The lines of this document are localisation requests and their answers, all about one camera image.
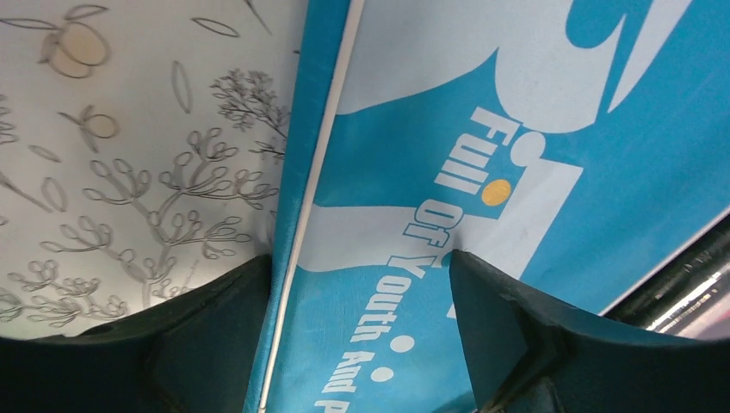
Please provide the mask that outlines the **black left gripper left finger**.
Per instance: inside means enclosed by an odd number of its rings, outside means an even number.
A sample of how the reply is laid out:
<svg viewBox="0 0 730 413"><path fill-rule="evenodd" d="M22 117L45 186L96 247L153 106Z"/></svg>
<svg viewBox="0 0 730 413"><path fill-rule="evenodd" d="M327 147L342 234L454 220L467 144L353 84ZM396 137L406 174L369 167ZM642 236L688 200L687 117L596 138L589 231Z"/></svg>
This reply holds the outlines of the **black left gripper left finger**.
<svg viewBox="0 0 730 413"><path fill-rule="evenodd" d="M4 412L240 412L271 288L257 256L75 337L1 341Z"/></svg>

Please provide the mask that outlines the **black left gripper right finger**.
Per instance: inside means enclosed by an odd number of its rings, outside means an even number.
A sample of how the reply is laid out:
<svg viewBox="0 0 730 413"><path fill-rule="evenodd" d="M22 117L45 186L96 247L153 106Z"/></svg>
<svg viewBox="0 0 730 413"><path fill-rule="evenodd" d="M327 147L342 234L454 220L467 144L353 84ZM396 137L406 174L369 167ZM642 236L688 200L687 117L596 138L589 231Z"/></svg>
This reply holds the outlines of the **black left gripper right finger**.
<svg viewBox="0 0 730 413"><path fill-rule="evenodd" d="M481 412L726 412L729 342L600 317L456 250L456 321Z"/></svg>

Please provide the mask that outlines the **blue racket cover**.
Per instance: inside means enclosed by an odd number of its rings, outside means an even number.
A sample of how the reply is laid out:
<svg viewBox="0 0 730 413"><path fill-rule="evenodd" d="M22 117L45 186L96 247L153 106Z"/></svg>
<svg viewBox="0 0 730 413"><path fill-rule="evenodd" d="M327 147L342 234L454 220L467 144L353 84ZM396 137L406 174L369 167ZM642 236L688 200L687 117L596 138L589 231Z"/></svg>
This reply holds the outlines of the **blue racket cover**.
<svg viewBox="0 0 730 413"><path fill-rule="evenodd" d="M729 212L726 1L311 1L248 412L473 409L454 250L603 313Z"/></svg>

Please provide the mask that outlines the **black shuttlecock tube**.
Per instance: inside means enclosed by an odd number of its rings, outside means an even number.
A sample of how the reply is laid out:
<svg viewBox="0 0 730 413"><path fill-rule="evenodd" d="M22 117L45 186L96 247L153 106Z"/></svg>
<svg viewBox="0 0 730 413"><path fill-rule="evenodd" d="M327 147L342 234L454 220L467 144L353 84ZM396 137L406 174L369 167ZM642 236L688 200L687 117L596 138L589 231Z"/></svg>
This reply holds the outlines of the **black shuttlecock tube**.
<svg viewBox="0 0 730 413"><path fill-rule="evenodd" d="M729 217L618 301L605 317L679 335L729 294Z"/></svg>

